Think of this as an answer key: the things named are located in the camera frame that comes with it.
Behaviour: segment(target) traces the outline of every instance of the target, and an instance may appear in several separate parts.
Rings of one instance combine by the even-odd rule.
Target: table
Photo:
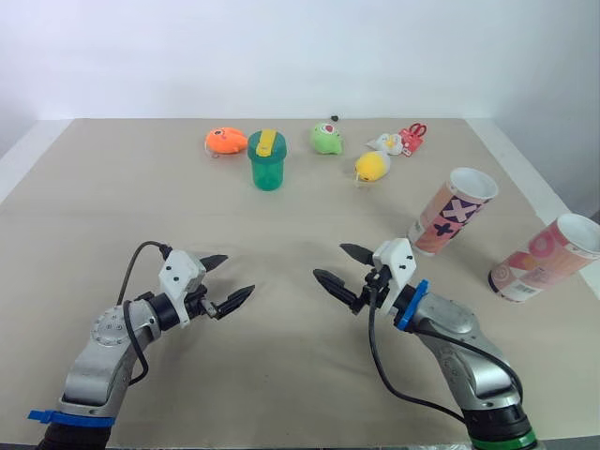
[[[335,271],[357,291],[365,267],[338,248],[375,248],[403,235],[457,166],[489,173],[501,194],[434,258],[416,255],[414,281],[472,308],[503,349],[543,439],[597,434],[600,302],[580,276],[524,305],[489,289],[489,268],[542,227],[527,200],[469,125],[428,119],[427,141],[394,159],[377,183],[355,187],[364,143],[410,119],[343,120],[343,156],[308,147],[316,120],[76,120],[0,204],[0,436],[34,443],[85,345],[91,322],[118,293],[145,239],[221,252],[205,284],[220,301],[255,283],[221,322],[173,329],[147,351],[150,373],[127,394],[114,446],[290,447],[451,443],[464,427],[385,391],[370,359],[367,314],[354,317],[313,279]],[[218,126],[276,128],[289,155],[281,189],[251,184],[248,158],[207,157]],[[128,292],[156,289],[158,255],[139,259]],[[413,395],[454,405],[417,338],[378,321],[383,363]]]

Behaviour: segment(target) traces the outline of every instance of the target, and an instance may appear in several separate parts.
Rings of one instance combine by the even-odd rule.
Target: white wall
[[[0,97],[37,118],[492,116],[591,213],[599,13],[596,0],[5,0]]]

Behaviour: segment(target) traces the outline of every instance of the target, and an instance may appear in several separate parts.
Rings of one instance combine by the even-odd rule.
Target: toy
[[[390,157],[385,151],[366,152],[356,160],[356,178],[362,181],[377,181],[390,170]]]
[[[384,133],[379,138],[367,142],[367,147],[388,155],[399,155],[402,153],[402,139],[399,134]]]
[[[262,129],[248,140],[247,157],[252,161],[252,179],[258,189],[274,190],[283,182],[283,159],[288,151],[285,138],[274,129]]]
[[[339,155],[342,152],[341,136],[331,124],[320,123],[310,131],[310,145],[322,155]]]
[[[232,155],[246,150],[248,139],[239,129],[222,127],[211,129],[204,140],[204,150],[213,158]]]

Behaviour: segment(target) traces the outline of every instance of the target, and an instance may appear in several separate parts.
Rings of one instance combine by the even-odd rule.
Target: plush toy
[[[341,136],[331,124],[320,123],[310,131],[310,145],[323,155],[339,155],[342,152]]]
[[[204,150],[214,158],[243,152],[246,147],[248,139],[242,131],[235,128],[211,129],[204,140]]]
[[[390,170],[390,157],[385,151],[366,152],[356,160],[356,178],[362,181],[377,181]]]
[[[402,138],[399,134],[384,133],[379,138],[367,142],[367,146],[388,155],[399,155],[402,153]]]

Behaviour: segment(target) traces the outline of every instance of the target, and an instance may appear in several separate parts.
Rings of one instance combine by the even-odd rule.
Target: paper cup
[[[491,270],[487,281],[495,293],[523,302],[598,259],[600,225],[563,214]]]
[[[438,193],[409,229],[412,247],[435,255],[498,195],[498,186],[487,174],[469,167],[450,172]]]

